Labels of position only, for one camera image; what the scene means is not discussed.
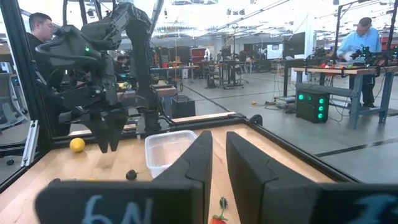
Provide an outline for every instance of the gray floor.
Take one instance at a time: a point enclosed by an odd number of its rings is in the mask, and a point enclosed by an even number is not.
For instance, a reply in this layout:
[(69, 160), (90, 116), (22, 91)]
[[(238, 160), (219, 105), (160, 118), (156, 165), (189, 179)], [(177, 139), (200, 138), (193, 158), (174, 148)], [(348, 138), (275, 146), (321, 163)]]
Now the gray floor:
[[(197, 115), (221, 113), (225, 112), (225, 109), (242, 113), (247, 117), (260, 114), (266, 129), (309, 153), (322, 154), (322, 160), (363, 182), (398, 182), (395, 180), (398, 177), (398, 163), (395, 162), (398, 152), (394, 150), (398, 145), (396, 142), (324, 156), (325, 153), (333, 154), (340, 149), (398, 138), (398, 116), (388, 117), (385, 125), (377, 123), (377, 115), (363, 116), (359, 120), (358, 128), (351, 130), (348, 129), (348, 111), (331, 106), (327, 123), (312, 124), (296, 118), (295, 114), (285, 114), (272, 106), (266, 109), (263, 106), (251, 106), (252, 101), (262, 105), (266, 101), (272, 101), (274, 96), (282, 95), (283, 77), (274, 73), (252, 73), (244, 75), (243, 78), (249, 81), (249, 84), (245, 84), (244, 88), (231, 90), (205, 89), (205, 80), (195, 80), (194, 83), (184, 80), (186, 87), (181, 93), (195, 100)], [(382, 88), (381, 81), (381, 77), (377, 79), (375, 96)], [(334, 85), (348, 87), (348, 83), (342, 79), (336, 79)], [(294, 93), (294, 84), (289, 83), (289, 94)], [(398, 109), (398, 81), (394, 82), (390, 108)], [(27, 126), (21, 125), (13, 129), (0, 136), (1, 144), (25, 139)], [(78, 129), (84, 129), (84, 126), (72, 127), (72, 131)], [(3, 161), (0, 160), (0, 182), (15, 172), (15, 166), (19, 166), (18, 163), (11, 167), (2, 166), (1, 163), (5, 162)]]

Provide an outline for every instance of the clear plastic container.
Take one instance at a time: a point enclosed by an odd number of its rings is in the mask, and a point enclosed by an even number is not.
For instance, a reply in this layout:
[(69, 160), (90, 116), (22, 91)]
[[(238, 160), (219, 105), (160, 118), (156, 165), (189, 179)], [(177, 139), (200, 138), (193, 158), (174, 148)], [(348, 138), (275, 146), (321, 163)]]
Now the clear plastic container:
[(169, 168), (196, 140), (193, 131), (174, 131), (145, 138), (147, 167), (153, 178)]

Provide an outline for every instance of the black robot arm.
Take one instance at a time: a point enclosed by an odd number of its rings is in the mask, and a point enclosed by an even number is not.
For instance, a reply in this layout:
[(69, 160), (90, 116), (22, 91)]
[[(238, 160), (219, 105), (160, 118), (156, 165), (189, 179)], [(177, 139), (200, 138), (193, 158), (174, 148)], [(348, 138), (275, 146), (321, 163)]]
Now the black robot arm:
[(151, 87), (148, 47), (151, 37), (151, 21), (147, 14), (131, 3), (122, 2), (104, 19), (85, 24), (81, 30), (65, 25), (56, 32), (49, 43), (36, 48), (46, 55), (58, 70), (86, 72), (86, 83), (60, 93), (50, 91), (70, 112), (60, 115), (62, 123), (81, 123), (88, 127), (97, 139), (102, 152), (108, 144), (115, 151), (121, 138), (128, 112), (126, 104), (118, 98), (118, 84), (113, 60), (107, 50), (118, 49), (122, 32), (126, 31), (134, 47), (140, 100), (131, 99), (129, 106), (143, 106), (157, 111), (157, 97)]

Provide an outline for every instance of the blue shirt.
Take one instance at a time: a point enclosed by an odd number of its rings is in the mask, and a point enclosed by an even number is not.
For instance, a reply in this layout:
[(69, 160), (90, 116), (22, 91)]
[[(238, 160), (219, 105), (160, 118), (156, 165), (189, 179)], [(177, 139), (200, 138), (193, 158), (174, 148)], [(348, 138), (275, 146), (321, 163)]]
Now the blue shirt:
[(361, 50), (362, 45), (364, 47), (369, 47), (370, 52), (381, 52), (379, 31), (371, 27), (363, 36), (358, 35), (356, 31), (350, 33), (343, 39), (343, 42), (337, 50), (337, 55), (340, 56), (350, 51)]

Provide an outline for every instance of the glass panel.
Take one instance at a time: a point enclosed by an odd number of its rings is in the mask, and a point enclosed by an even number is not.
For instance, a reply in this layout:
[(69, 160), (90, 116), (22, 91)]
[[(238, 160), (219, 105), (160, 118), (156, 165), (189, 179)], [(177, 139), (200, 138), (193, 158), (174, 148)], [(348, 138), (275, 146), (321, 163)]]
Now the glass panel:
[[(0, 37), (0, 148), (4, 149), (25, 143), (30, 118), (1, 12)], [(21, 156), (2, 157), (0, 152), (0, 184), (21, 168), (21, 160)]]

